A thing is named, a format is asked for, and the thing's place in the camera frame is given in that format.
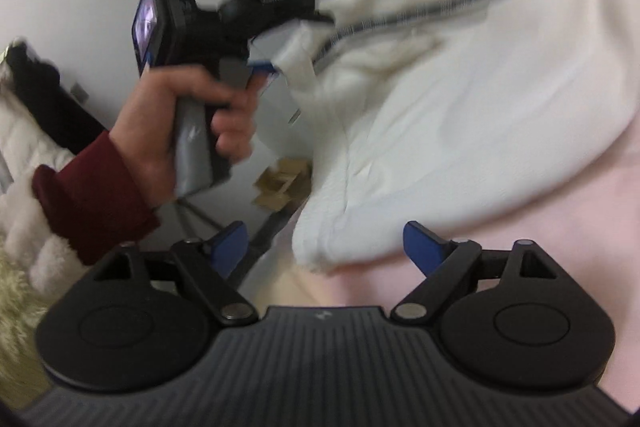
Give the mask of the person's left hand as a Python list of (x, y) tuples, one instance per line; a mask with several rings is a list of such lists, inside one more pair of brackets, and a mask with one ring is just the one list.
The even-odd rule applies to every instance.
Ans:
[(218, 153), (237, 164), (252, 153), (254, 115), (266, 80), (266, 75), (256, 74), (244, 90), (236, 90), (215, 80), (200, 65), (145, 71), (120, 111), (110, 140), (146, 205), (157, 208), (174, 198), (176, 175), (171, 143), (177, 102), (194, 98), (224, 106), (213, 117), (210, 130), (218, 136)]

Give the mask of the dark red sleeve forearm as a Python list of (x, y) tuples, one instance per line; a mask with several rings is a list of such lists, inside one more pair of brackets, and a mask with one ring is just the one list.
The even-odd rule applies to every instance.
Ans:
[(32, 191), (52, 232), (83, 265), (95, 265), (122, 243), (139, 242), (160, 226), (107, 133), (62, 170), (41, 165)]

